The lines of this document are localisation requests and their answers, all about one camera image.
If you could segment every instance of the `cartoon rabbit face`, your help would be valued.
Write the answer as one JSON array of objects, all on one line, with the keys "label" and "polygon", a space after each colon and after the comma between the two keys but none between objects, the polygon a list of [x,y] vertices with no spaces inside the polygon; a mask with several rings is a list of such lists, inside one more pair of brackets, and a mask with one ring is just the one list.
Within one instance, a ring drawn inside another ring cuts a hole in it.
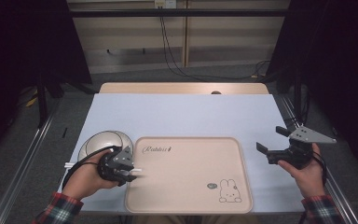
[{"label": "cartoon rabbit face", "polygon": [[232,179],[220,181],[220,199],[221,203],[240,203],[242,201],[240,192],[237,189],[235,181]]}]

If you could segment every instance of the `beige placemat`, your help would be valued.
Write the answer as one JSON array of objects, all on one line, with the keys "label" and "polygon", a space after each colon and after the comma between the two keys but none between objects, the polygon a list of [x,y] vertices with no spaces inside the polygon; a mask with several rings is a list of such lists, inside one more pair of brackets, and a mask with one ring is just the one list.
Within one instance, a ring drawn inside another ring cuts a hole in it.
[{"label": "beige placemat", "polygon": [[241,147],[229,137],[143,137],[127,209],[142,214],[244,214],[252,196]]}]

